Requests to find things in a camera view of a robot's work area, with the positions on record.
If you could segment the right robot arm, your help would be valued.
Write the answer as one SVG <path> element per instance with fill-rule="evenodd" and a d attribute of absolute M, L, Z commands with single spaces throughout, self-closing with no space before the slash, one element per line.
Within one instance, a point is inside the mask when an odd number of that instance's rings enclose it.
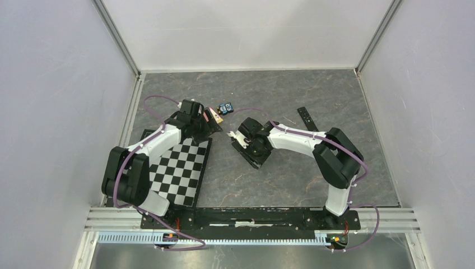
<path fill-rule="evenodd" d="M 247 118 L 237 131 L 227 135 L 233 148 L 255 169 L 265 163 L 274 149 L 313 158 L 329 185 L 324 223 L 337 229 L 346 222 L 351 185 L 365 164 L 362 154 L 340 129 L 312 132 L 273 121 L 260 124 Z"/>

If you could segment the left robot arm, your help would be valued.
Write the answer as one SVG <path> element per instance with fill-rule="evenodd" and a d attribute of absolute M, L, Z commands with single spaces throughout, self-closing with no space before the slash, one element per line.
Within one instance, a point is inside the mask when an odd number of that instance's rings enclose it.
<path fill-rule="evenodd" d="M 137 207 L 153 214 L 162 228 L 172 227 L 176 213 L 169 209 L 168 199 L 151 190 L 150 161 L 186 139 L 201 143 L 221 131 L 208 108 L 184 99 L 179 103 L 179 110 L 163 120 L 151 135 L 132 146 L 116 146 L 110 151 L 101 184 L 102 193 L 111 197 L 117 208 Z"/>

